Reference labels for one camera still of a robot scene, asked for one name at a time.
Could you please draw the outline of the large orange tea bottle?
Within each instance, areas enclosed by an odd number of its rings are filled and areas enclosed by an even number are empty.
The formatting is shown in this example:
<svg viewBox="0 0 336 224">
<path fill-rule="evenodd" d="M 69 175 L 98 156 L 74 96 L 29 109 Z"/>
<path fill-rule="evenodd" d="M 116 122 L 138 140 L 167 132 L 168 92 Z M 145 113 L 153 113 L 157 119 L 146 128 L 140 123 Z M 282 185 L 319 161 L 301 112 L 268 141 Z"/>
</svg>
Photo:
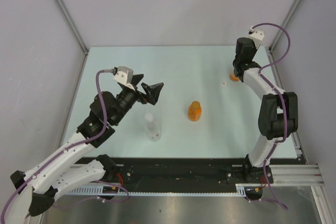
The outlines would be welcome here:
<svg viewBox="0 0 336 224">
<path fill-rule="evenodd" d="M 232 81 L 235 81 L 235 82 L 240 80 L 238 77 L 235 76 L 233 71 L 230 72 L 229 77 Z"/>
</svg>

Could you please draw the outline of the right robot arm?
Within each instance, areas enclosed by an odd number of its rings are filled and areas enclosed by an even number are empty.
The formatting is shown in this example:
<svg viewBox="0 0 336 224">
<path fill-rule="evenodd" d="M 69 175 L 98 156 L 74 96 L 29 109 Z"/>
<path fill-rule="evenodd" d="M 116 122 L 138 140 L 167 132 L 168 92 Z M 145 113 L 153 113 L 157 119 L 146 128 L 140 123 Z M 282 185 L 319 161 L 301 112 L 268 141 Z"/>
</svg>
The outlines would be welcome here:
<svg viewBox="0 0 336 224">
<path fill-rule="evenodd" d="M 261 100 L 258 116 L 260 136 L 241 169 L 242 181 L 247 183 L 258 183 L 268 177 L 267 169 L 275 149 L 298 129 L 297 95 L 284 91 L 262 74 L 261 66 L 253 61 L 256 52 L 257 46 L 251 38 L 237 39 L 234 76 Z"/>
</svg>

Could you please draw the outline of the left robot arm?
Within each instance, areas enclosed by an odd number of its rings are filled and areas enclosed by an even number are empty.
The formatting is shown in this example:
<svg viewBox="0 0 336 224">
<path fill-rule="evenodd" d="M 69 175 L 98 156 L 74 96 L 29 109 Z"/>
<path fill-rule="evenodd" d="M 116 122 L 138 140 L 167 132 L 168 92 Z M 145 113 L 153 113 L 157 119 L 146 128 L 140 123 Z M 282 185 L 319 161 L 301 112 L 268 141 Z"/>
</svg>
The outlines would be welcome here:
<svg viewBox="0 0 336 224">
<path fill-rule="evenodd" d="M 76 172 L 66 170 L 85 154 L 97 149 L 114 133 L 114 127 L 137 102 L 156 105 L 162 82 L 148 85 L 141 82 L 143 74 L 133 74 L 129 68 L 117 67 L 96 73 L 97 95 L 90 105 L 88 117 L 59 149 L 34 168 L 15 171 L 11 181 L 16 191 L 6 203 L 1 223 L 24 221 L 37 217 L 63 194 L 88 182 L 115 178 L 117 167 L 106 154 Z"/>
</svg>

